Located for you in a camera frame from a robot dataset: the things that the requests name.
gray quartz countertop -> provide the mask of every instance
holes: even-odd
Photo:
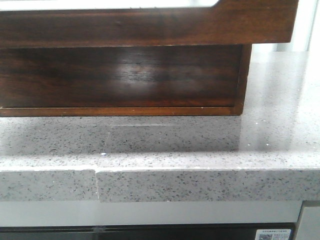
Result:
[[[320,200],[320,75],[252,55],[242,116],[0,118],[0,201]]]

qr code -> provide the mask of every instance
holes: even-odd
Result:
[[[259,240],[272,240],[272,234],[260,234]]]

wooden box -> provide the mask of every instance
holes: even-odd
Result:
[[[0,12],[0,116],[240,115],[253,43],[298,0]]]

label sticker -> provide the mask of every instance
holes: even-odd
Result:
[[[259,229],[254,240],[289,240],[291,229]]]

wood grain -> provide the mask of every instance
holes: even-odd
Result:
[[[289,42],[298,0],[220,0],[210,8],[0,12],[0,48]]]
[[[0,50],[3,108],[233,107],[242,45]]]

